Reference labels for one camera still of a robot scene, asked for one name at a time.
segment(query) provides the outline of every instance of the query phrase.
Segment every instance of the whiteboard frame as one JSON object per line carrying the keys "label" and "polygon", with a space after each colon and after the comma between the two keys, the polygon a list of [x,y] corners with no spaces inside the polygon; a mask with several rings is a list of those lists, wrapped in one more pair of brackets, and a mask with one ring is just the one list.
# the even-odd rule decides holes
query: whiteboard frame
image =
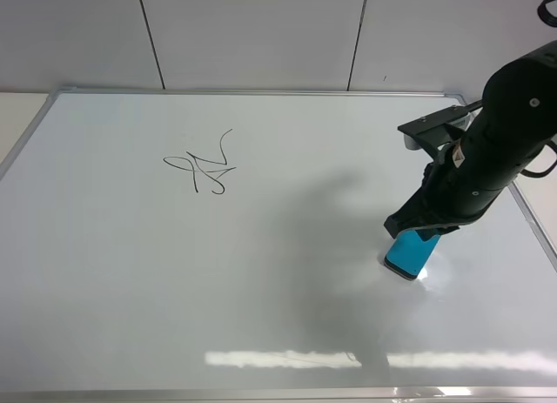
{"label": "whiteboard frame", "polygon": [[[51,106],[62,94],[143,94],[143,95],[239,95],[239,96],[327,96],[327,97],[449,97],[457,99],[461,104],[466,101],[458,94],[439,92],[378,92],[378,91],[178,91],[178,90],[133,90],[133,89],[94,89],[79,87],[61,87],[46,98],[41,109],[14,144],[6,158],[0,163],[0,180],[9,170],[19,153],[23,150]],[[557,271],[557,251],[549,240],[547,232],[538,222],[522,192],[515,183],[508,186],[513,198],[524,214],[534,235]],[[0,403],[4,402],[74,402],[74,401],[149,401],[168,400],[200,402],[212,400],[213,403],[239,401],[289,400],[295,403],[314,402],[329,403],[331,400],[369,400],[375,403],[393,402],[398,399],[415,401],[440,400],[445,403],[456,402],[545,402],[557,399],[557,387],[516,387],[516,386],[409,386],[409,387],[353,387],[353,388],[320,388],[320,389],[280,389],[280,390],[91,390],[91,391],[59,391],[59,392],[20,392],[0,393]]]}

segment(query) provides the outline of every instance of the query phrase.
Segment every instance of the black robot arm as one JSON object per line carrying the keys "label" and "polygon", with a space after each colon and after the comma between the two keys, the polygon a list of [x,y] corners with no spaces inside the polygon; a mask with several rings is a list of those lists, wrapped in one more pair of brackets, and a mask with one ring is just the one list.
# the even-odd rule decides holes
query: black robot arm
{"label": "black robot arm", "polygon": [[[450,124],[480,107],[467,131]],[[421,187],[387,218],[391,236],[416,230],[428,240],[475,222],[546,144],[555,148],[557,41],[497,71],[481,102],[434,112],[399,130],[433,162]]]}

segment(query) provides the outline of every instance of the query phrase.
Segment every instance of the whiteboard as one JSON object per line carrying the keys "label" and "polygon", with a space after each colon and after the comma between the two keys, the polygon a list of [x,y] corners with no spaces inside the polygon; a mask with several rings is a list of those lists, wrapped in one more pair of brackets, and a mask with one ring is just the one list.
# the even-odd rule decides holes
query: whiteboard
{"label": "whiteboard", "polygon": [[456,103],[62,93],[0,181],[0,392],[557,386],[509,191],[416,281],[380,264],[428,162],[396,126]]}

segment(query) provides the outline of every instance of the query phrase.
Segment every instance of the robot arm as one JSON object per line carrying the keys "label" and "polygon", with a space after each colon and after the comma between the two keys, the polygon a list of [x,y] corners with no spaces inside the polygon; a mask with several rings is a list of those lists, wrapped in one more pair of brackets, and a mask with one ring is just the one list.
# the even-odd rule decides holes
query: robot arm
{"label": "robot arm", "polygon": [[[467,131],[453,125],[480,107]],[[546,144],[557,152],[551,142],[557,134],[557,41],[497,71],[481,102],[434,112],[399,130],[433,162],[421,187],[387,218],[390,235],[415,230],[428,240],[473,223],[520,172],[542,176],[525,168]]]}

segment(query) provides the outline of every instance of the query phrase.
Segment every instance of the black marker scribble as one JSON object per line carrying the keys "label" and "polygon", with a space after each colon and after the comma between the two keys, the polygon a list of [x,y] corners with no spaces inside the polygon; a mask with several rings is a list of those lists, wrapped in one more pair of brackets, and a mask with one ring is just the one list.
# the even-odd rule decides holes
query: black marker scribble
{"label": "black marker scribble", "polygon": [[[232,131],[232,129],[225,132],[225,134],[220,137],[220,141],[218,143],[219,146],[220,146],[220,153],[223,156],[223,162],[210,161],[208,159],[202,159],[202,158],[200,158],[196,155],[193,155],[192,153],[189,153],[188,151],[186,151],[186,153],[191,157],[191,159],[193,159],[193,162],[191,161],[191,159],[184,158],[184,157],[165,157],[165,158],[163,158],[163,161],[165,163],[167,163],[168,165],[173,166],[174,168],[178,168],[179,170],[184,170],[184,171],[191,172],[191,175],[193,176],[193,188],[195,189],[195,192],[199,192],[198,182],[196,180],[195,174],[198,173],[198,172],[201,172],[203,175],[205,175],[206,177],[208,177],[209,179],[211,179],[212,181],[214,181],[215,183],[220,185],[221,191],[217,192],[217,191],[211,190],[214,194],[218,194],[218,195],[224,194],[224,192],[226,190],[225,186],[220,181],[218,181],[218,179],[221,178],[223,175],[225,175],[228,171],[235,170],[236,167],[233,166],[231,168],[224,168],[222,170],[205,171],[204,169],[201,168],[199,163],[202,162],[202,163],[207,163],[207,164],[228,166],[228,159],[226,159],[225,151],[223,150],[223,139],[231,131]],[[183,164],[183,166],[181,166],[181,165],[177,165],[177,162],[178,163],[179,162],[186,162],[189,165],[189,167],[184,168],[185,164]]]}

